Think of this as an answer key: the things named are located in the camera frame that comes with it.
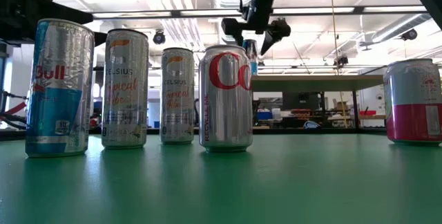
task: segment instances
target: blue and silver can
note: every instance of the blue and silver can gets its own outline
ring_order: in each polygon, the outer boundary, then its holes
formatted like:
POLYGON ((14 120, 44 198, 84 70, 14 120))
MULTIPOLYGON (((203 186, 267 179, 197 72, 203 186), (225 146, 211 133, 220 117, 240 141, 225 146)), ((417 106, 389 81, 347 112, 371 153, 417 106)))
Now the blue and silver can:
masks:
POLYGON ((94 32, 66 20, 37 26, 26 153, 71 156, 88 148, 94 32))
POLYGON ((256 41, 246 39, 242 42, 242 47, 246 50, 246 56, 249 58, 251 74, 258 75, 258 47, 256 41))

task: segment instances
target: soda can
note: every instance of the soda can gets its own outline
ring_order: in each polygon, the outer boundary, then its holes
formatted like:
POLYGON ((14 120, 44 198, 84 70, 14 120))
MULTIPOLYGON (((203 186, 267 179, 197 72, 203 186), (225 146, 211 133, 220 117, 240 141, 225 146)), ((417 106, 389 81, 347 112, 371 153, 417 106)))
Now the soda can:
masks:
POLYGON ((207 151, 245 151, 252 143, 250 61, 244 48, 212 46, 200 61, 200 145, 207 151))
POLYGON ((71 156, 88 148, 94 32, 61 19, 37 25, 26 153, 71 156))
POLYGON ((193 141, 194 66, 192 51, 185 48, 163 50, 160 139, 164 144, 193 141))
POLYGON ((252 75, 258 75, 258 46, 255 40, 246 39, 242 42, 242 47, 246 50, 246 56, 250 60, 252 75))
POLYGON ((146 143, 147 36, 131 29, 109 31, 104 63, 102 144, 108 149, 146 143))
POLYGON ((396 144, 439 145, 441 76, 432 60, 394 62, 383 80, 388 138, 396 144))

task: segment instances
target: workbench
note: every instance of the workbench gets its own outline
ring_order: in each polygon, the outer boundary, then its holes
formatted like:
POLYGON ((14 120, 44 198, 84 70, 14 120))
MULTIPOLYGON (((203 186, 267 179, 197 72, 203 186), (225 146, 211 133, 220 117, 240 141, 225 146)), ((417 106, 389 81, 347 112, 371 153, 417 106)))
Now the workbench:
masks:
POLYGON ((442 149, 363 134, 259 135, 27 158, 0 142, 0 223, 440 223, 442 149))

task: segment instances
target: silver can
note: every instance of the silver can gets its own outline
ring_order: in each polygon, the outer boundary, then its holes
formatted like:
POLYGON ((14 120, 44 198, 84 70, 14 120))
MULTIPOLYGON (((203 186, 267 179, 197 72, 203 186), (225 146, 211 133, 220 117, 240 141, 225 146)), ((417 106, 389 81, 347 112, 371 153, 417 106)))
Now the silver can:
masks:
POLYGON ((387 136, 397 144, 442 141, 441 76, 431 59, 394 62, 384 74, 387 136))
POLYGON ((94 32, 80 24, 39 21, 26 130, 30 157, 87 150, 94 47, 94 32))
POLYGON ((109 31, 104 64, 102 144, 108 149, 143 147, 147 128, 147 36, 109 31))
POLYGON ((250 60, 251 74, 258 75, 258 46, 256 41, 246 39, 242 42, 242 47, 246 50, 246 56, 250 60))
POLYGON ((188 49, 163 50, 160 139, 164 144, 193 141, 194 64, 193 52, 188 49))
POLYGON ((253 139, 251 72, 245 50, 212 46, 199 69, 200 144, 207 151, 245 151, 253 139))

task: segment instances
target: barcode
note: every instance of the barcode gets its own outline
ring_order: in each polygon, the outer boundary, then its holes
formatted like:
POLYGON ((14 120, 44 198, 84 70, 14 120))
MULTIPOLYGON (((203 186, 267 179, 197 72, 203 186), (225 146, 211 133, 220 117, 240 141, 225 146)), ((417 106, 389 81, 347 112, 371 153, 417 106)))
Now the barcode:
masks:
POLYGON ((437 106, 426 106, 425 112, 427 116, 427 132, 428 135, 440 135, 439 113, 437 106))

